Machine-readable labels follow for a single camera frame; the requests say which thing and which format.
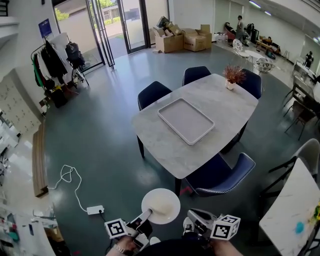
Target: shoelace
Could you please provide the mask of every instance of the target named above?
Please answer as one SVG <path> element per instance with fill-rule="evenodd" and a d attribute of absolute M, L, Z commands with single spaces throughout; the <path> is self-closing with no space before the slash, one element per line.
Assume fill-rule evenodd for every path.
<path fill-rule="evenodd" d="M 187 224 L 185 226 L 185 229 L 184 230 L 188 230 L 188 231 L 192 231 L 192 225 L 191 224 Z"/>

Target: green floor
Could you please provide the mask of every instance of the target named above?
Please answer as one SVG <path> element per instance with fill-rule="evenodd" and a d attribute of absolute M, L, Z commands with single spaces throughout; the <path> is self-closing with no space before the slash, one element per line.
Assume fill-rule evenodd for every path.
<path fill-rule="evenodd" d="M 64 107 L 51 107 L 47 113 L 45 163 L 49 187 L 59 180 L 64 164 L 74 166 L 82 176 L 78 196 L 83 207 L 103 205 L 106 220 L 126 221 L 141 213 L 141 201 L 150 190 L 174 191 L 174 178 L 148 152 L 145 160 L 141 158 L 131 125 L 133 115 L 139 111 L 138 93 L 155 80 L 171 90 L 179 88 L 184 70 L 189 67 L 207 66 L 212 73 L 222 75 L 231 61 L 241 60 L 216 46 L 201 52 L 169 54 L 155 54 L 148 49 L 118 58 L 115 70 L 101 67 L 88 74 L 90 88 L 83 89 Z M 167 225 L 153 225 L 152 235 L 161 240 L 180 237 L 190 208 L 231 214 L 244 221 L 257 220 L 259 192 L 278 176 L 266 172 L 288 160 L 308 139 L 319 137 L 313 124 L 305 129 L 300 141 L 299 124 L 284 133 L 292 117 L 283 118 L 281 105 L 290 89 L 269 74 L 262 75 L 262 82 L 265 91 L 240 143 L 225 155 L 233 166 L 239 153 L 245 152 L 256 167 L 228 194 L 207 198 L 182 195 L 178 218 Z M 61 183 L 57 190 L 50 191 L 57 222 L 72 254 L 103 256 L 109 245 L 104 222 L 99 215 L 88 216 L 78 206 L 74 194 L 78 182 L 74 173 L 71 184 Z M 243 222 L 232 240 L 244 255 L 276 254 L 273 246 L 250 246 L 249 231 Z"/>

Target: power strip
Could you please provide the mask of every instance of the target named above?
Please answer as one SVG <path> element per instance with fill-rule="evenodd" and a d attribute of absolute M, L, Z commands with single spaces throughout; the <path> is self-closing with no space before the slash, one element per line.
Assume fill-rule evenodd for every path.
<path fill-rule="evenodd" d="M 103 214 L 105 212 L 105 209 L 102 205 L 98 205 L 98 206 L 88 207 L 86 211 L 88 215 Z"/>

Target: blue stain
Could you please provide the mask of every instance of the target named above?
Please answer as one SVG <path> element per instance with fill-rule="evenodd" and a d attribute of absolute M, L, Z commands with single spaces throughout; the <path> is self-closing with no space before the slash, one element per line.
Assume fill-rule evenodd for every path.
<path fill-rule="evenodd" d="M 300 222 L 298 222 L 298 223 L 296 224 L 295 233 L 296 233 L 296 234 L 300 234 L 300 233 L 302 233 L 302 232 L 304 231 L 304 229 L 305 229 L 305 224 L 303 224 L 303 223 L 300 221 Z"/>

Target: person's arm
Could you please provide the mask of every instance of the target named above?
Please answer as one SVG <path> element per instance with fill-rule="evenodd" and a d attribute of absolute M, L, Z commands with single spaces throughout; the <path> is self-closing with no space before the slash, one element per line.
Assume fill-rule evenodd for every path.
<path fill-rule="evenodd" d="M 215 256 L 243 256 L 229 241 L 212 239 L 210 245 Z"/>
<path fill-rule="evenodd" d="M 137 247 L 132 237 L 127 235 L 122 237 L 116 244 L 119 247 L 128 251 L 134 251 L 134 249 Z M 106 254 L 106 256 L 123 256 L 123 254 L 120 253 L 117 249 L 112 247 L 110 251 Z"/>

